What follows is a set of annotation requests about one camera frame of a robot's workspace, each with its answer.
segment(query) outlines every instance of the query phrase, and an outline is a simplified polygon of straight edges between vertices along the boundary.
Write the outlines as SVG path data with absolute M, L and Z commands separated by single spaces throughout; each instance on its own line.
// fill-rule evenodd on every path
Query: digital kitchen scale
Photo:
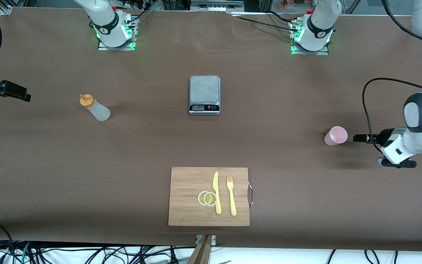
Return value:
M 219 115 L 220 111 L 221 79 L 216 75 L 193 75 L 188 112 L 191 115 Z

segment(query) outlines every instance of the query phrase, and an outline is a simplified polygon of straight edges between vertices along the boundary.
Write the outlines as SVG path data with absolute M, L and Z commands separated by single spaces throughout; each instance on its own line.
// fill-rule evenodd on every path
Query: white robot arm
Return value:
M 393 164 L 422 153 L 422 92 L 411 95 L 403 107 L 406 127 L 395 128 L 380 150 Z
M 309 51 L 321 50 L 330 40 L 333 25 L 340 14 L 340 0 L 318 0 L 313 13 L 302 17 L 303 27 L 295 42 Z
M 106 46 L 119 47 L 132 37 L 126 31 L 131 15 L 122 10 L 114 10 L 108 0 L 74 0 L 74 2 L 87 12 L 100 41 Z

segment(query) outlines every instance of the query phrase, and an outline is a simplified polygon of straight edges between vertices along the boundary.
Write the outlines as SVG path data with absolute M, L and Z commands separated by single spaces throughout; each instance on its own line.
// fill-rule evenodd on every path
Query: white floor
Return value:
M 168 247 L 155 247 L 151 252 L 167 249 Z M 136 247 L 128 247 L 129 253 L 138 252 Z M 175 251 L 178 259 L 189 257 L 192 249 L 178 249 Z M 331 250 L 329 249 L 248 249 L 248 248 L 219 248 L 213 249 L 210 264 L 222 264 L 227 261 L 229 264 L 326 264 Z M 375 251 L 379 257 L 380 264 L 393 264 L 393 251 Z M 50 251 L 44 256 L 53 264 L 83 264 L 94 251 L 62 252 Z M 369 254 L 371 260 L 375 263 L 373 255 Z M 104 254 L 98 256 L 92 261 L 92 264 L 101 264 Z M 154 264 L 162 259 L 168 259 L 166 256 L 150 257 L 146 259 L 147 264 Z M 4 264 L 12 263 L 11 258 L 6 258 Z M 333 255 L 331 264 L 369 264 L 364 256 L 363 250 L 337 250 Z M 400 251 L 397 258 L 398 264 L 422 264 L 422 252 Z M 118 258 L 111 257 L 106 264 L 123 264 Z

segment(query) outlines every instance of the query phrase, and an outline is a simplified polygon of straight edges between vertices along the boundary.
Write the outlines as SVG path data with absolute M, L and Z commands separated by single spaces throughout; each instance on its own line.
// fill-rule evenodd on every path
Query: yellow plastic knife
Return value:
M 212 180 L 212 188 L 216 192 L 216 214 L 221 214 L 221 201 L 219 200 L 219 184 L 218 184 L 218 172 L 214 174 L 214 179 Z

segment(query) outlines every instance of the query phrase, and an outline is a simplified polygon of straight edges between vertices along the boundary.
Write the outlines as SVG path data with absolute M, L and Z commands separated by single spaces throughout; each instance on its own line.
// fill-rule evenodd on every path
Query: orange bottle cap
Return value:
M 79 102 L 83 107 L 91 107 L 94 104 L 95 99 L 92 95 L 81 95 Z

